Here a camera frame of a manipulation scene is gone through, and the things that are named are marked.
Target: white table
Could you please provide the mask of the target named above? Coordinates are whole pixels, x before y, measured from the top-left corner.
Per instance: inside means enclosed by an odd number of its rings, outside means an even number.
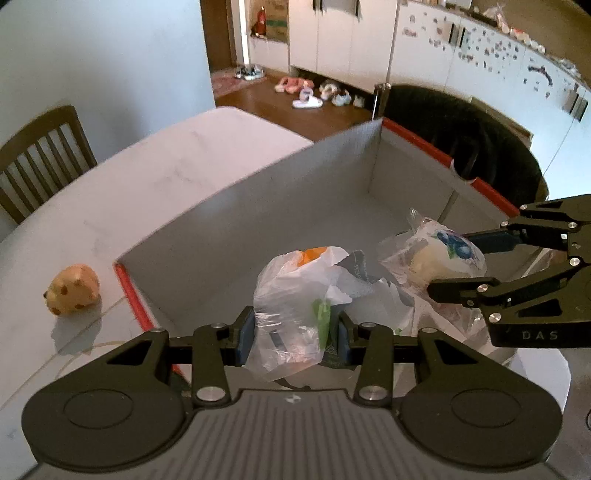
[[[34,464],[20,429],[30,396],[60,369],[79,367],[141,332],[113,262],[214,192],[310,144],[235,108],[215,109],[100,164],[0,244],[1,480]],[[74,263],[96,271],[102,301],[71,319],[58,319],[47,310],[43,292]]]

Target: white cabinet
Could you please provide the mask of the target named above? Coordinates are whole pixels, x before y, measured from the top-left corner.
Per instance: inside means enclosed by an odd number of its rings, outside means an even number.
[[[376,83],[386,81],[396,6],[397,0],[358,0],[347,83],[373,92]]]
[[[290,0],[290,64],[317,71],[320,0]]]
[[[577,118],[544,175],[551,199],[591,193],[591,91],[578,93]]]
[[[460,30],[445,92],[468,101],[474,96],[501,112],[506,110],[513,101],[525,46],[468,18],[462,18]]]
[[[347,82],[356,0],[322,0],[317,72]]]
[[[287,73],[290,70],[288,62],[287,43],[267,40],[266,38],[248,38],[248,48],[251,63]]]
[[[564,110],[575,81],[541,55],[527,50],[503,113],[534,134],[531,152],[546,171],[573,117]]]
[[[367,92],[385,82],[397,0],[290,0],[290,64]]]
[[[459,25],[456,14],[401,0],[388,81],[443,90]]]

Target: metal screw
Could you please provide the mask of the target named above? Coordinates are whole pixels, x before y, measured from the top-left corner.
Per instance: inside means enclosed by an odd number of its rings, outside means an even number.
[[[388,391],[379,385],[367,385],[359,390],[359,396],[364,400],[378,401],[383,400],[388,395]]]
[[[226,391],[220,387],[202,387],[195,396],[202,401],[218,401],[226,396]]]

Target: beige toy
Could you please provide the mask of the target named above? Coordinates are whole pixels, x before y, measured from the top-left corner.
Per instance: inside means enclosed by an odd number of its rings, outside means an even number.
[[[99,299],[99,278],[88,265],[71,265],[56,275],[43,297],[54,315],[82,310]]]

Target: cardboard box on shelf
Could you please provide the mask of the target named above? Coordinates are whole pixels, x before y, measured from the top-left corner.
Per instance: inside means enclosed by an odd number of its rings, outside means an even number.
[[[256,16],[261,7],[265,7],[267,16],[267,38],[287,43],[288,36],[288,6],[287,0],[255,0],[251,3],[251,28],[256,23]]]

